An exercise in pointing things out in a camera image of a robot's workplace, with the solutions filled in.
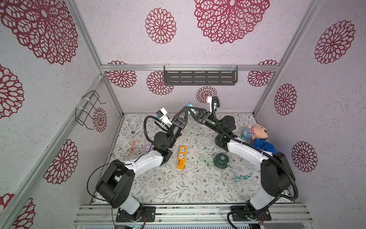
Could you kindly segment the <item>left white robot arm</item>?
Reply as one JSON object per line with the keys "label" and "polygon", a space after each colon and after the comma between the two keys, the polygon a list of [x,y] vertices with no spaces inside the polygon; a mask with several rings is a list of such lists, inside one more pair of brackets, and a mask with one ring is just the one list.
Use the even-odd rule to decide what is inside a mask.
{"label": "left white robot arm", "polygon": [[134,220],[140,217],[143,205],[131,194],[134,179],[169,161],[173,154],[171,149],[187,125],[188,115],[197,122],[205,122],[210,113],[202,108],[185,106],[173,117],[167,130],[157,132],[154,139],[150,139],[147,133],[147,121],[153,119],[160,124],[164,122],[153,115],[145,117],[143,131],[146,140],[151,143],[151,150],[131,161],[121,162],[117,159],[109,163],[96,185],[96,191],[113,209],[119,208],[125,211]]}

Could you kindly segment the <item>dark green meat grinder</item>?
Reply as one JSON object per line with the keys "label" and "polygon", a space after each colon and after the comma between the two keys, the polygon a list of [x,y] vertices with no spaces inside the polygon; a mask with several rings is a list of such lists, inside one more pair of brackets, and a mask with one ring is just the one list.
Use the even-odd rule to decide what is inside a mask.
{"label": "dark green meat grinder", "polygon": [[214,157],[214,165],[218,169],[225,169],[229,164],[229,157],[225,153],[219,153]]}

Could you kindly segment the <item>orange power strip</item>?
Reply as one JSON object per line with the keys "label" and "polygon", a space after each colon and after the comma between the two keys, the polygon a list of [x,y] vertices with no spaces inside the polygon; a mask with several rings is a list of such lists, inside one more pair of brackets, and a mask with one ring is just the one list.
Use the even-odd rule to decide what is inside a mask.
{"label": "orange power strip", "polygon": [[184,170],[185,168],[186,153],[187,153],[187,147],[180,146],[178,150],[178,159],[176,163],[176,167],[179,170]]}

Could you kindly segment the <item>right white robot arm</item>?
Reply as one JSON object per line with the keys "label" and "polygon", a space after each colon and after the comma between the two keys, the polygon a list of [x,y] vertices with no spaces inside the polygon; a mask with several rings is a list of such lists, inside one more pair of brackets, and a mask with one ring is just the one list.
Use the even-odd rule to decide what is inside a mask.
{"label": "right white robot arm", "polygon": [[295,176],[287,157],[281,152],[268,152],[242,141],[235,133],[234,117],[227,115],[218,119],[214,111],[199,111],[195,121],[217,133],[215,144],[229,153],[240,156],[257,167],[261,175],[260,189],[240,208],[231,208],[226,218],[235,228],[233,220],[239,217],[244,221],[264,220],[268,209],[280,198],[297,200],[299,196]]}

